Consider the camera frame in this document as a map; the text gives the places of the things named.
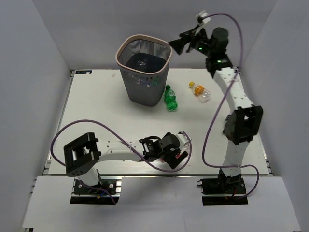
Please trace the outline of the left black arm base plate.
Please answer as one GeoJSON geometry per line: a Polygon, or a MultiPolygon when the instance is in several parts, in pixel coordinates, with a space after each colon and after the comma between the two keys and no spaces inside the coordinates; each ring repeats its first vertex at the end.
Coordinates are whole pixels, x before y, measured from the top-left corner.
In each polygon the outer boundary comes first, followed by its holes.
{"type": "Polygon", "coordinates": [[[101,176],[100,183],[91,188],[73,182],[71,205],[116,205],[120,198],[122,180],[120,177],[101,176]]]}

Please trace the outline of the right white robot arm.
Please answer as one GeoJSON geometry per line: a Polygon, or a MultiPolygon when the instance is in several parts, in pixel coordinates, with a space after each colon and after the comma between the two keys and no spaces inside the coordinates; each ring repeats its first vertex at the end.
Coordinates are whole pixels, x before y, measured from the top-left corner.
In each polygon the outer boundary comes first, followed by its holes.
{"type": "Polygon", "coordinates": [[[206,56],[206,69],[224,94],[230,115],[226,118],[223,134],[228,139],[224,162],[219,167],[216,179],[203,179],[204,194],[236,194],[242,184],[241,167],[249,143],[258,133],[263,108],[255,105],[245,94],[239,83],[239,69],[233,67],[226,47],[228,31],[215,28],[210,38],[204,29],[192,29],[169,42],[174,51],[181,55],[187,45],[187,52],[196,50],[206,56]]]}

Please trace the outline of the clear unlabelled plastic bottle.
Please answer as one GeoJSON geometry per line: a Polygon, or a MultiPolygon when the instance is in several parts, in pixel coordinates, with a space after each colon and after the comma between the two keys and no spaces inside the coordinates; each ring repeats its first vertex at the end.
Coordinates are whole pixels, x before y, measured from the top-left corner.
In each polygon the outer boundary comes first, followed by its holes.
{"type": "Polygon", "coordinates": [[[137,60],[135,64],[135,69],[142,71],[142,72],[146,71],[147,70],[147,60],[146,59],[137,60]]]}

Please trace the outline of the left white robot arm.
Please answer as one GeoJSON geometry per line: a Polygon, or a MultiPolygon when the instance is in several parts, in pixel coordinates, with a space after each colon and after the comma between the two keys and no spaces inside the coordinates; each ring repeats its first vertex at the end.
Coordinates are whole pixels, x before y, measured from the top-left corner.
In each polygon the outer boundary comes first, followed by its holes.
{"type": "Polygon", "coordinates": [[[188,156],[185,147],[189,142],[189,137],[183,132],[168,132],[163,138],[150,136],[132,142],[100,142],[93,132],[88,132],[64,146],[66,176],[81,179],[90,192],[96,193],[102,187],[99,172],[94,168],[96,163],[163,159],[174,170],[188,156]]]}

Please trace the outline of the red label cola bottle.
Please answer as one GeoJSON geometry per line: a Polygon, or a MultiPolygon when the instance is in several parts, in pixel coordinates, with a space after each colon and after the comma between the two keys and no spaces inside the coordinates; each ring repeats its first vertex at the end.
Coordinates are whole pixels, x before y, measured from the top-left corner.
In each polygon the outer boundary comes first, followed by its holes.
{"type": "Polygon", "coordinates": [[[161,160],[163,162],[182,162],[188,156],[189,146],[185,146],[183,148],[168,148],[164,153],[161,160]]]}

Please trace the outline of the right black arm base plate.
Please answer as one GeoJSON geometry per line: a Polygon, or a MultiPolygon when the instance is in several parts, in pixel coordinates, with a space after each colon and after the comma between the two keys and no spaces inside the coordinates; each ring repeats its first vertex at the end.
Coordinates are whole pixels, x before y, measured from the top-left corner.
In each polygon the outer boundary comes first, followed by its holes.
{"type": "Polygon", "coordinates": [[[243,178],[238,184],[233,184],[223,190],[217,178],[204,178],[197,181],[197,187],[201,188],[203,206],[229,206],[248,205],[245,183],[243,178]]]}

